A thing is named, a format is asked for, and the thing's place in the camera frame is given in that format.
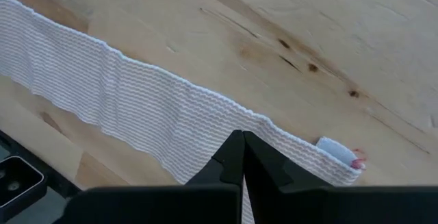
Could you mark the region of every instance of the wooden surface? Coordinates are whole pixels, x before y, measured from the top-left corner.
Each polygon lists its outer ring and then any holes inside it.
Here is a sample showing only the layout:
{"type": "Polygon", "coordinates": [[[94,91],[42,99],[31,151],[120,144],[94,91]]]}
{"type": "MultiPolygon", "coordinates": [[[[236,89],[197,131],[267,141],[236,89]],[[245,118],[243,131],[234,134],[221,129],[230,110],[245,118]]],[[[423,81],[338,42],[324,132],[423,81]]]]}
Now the wooden surface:
{"type": "MultiPolygon", "coordinates": [[[[358,184],[438,184],[438,0],[21,1],[305,140],[329,136],[363,151],[358,184]]],[[[175,182],[149,155],[6,78],[0,83],[23,119],[50,128],[47,144],[33,151],[58,140],[66,144],[60,153],[77,149],[65,164],[79,170],[78,184],[175,182]]],[[[33,128],[14,133],[3,124],[14,113],[0,115],[0,129],[30,147],[33,128]]]]}

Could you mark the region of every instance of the black object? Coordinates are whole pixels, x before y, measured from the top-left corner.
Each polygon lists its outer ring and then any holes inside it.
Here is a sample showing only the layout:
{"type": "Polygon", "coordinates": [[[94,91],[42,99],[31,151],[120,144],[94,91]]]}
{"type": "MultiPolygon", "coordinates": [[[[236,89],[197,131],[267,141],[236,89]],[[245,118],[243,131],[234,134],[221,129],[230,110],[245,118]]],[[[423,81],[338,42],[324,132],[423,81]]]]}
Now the black object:
{"type": "Polygon", "coordinates": [[[47,187],[64,198],[80,192],[64,176],[1,130],[0,146],[10,152],[9,157],[0,161],[0,223],[45,196],[47,187]]]}
{"type": "Polygon", "coordinates": [[[46,195],[46,177],[18,156],[0,162],[0,222],[46,195]]]}
{"type": "Polygon", "coordinates": [[[252,132],[234,131],[184,186],[96,188],[56,223],[438,223],[438,187],[334,187],[252,132]]]}

